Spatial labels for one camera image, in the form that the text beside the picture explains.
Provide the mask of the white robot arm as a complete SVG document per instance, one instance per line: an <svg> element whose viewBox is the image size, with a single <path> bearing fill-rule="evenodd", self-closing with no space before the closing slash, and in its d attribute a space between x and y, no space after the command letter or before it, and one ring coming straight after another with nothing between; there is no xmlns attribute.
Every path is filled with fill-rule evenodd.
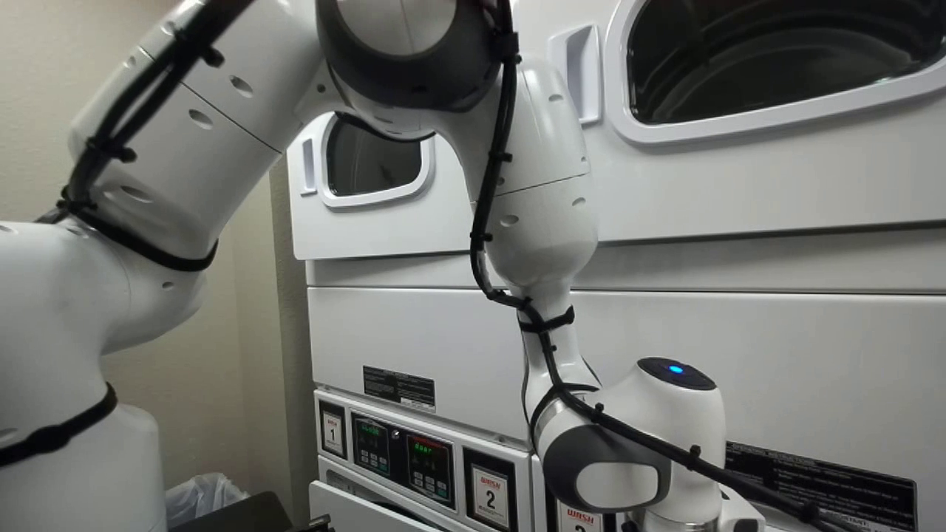
<svg viewBox="0 0 946 532"><path fill-rule="evenodd" d="M224 226L326 112L451 146L471 263L516 315L558 504L638 532L754 525L700 371L645 359L602 384L577 350L587 152L509 0L179 0L79 112L57 207L0 232L0 532L169 532L156 424L101 365L196 315Z"/></svg>

